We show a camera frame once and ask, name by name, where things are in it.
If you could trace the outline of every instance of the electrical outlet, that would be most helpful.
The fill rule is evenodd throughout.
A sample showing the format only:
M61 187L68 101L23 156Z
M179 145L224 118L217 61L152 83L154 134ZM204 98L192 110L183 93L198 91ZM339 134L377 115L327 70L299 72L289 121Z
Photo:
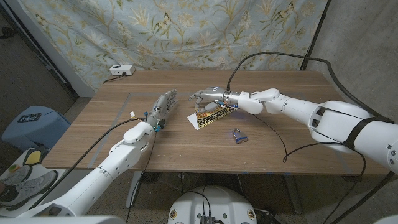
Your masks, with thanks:
M112 65L109 70L112 75L122 75L123 72L126 72L126 75L132 75L136 71L136 68L134 65Z

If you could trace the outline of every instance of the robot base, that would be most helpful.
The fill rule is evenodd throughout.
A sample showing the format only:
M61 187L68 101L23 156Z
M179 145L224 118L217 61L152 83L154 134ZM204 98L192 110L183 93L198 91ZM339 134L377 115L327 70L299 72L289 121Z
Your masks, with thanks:
M203 187L192 191L202 194ZM209 223L244 223L256 224L257 219L252 205L240 194L226 187L207 186L204 195L210 203L211 215L206 199L205 217L200 194L187 192L174 202L170 209L168 224Z

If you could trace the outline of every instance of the padlock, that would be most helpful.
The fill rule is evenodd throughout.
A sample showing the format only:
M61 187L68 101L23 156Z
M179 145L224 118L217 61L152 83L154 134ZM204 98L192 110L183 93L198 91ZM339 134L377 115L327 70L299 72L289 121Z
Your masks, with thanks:
M241 130L234 129L232 133L234 134L236 144L248 141L248 137L243 132L241 132Z

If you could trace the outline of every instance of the floral curtain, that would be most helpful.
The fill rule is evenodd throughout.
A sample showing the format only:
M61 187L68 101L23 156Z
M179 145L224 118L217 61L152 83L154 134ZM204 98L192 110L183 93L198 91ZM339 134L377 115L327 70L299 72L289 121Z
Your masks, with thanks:
M229 70L249 54L305 55L326 0L19 0L76 74L97 90L113 64ZM245 70L298 70L260 55Z

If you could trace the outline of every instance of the blue container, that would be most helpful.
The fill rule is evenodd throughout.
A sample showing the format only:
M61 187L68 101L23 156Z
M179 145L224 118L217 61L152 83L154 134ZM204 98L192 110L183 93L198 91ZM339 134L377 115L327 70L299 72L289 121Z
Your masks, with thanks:
M30 106L7 127L1 139L21 151L30 147L54 147L69 128L69 121L45 106Z

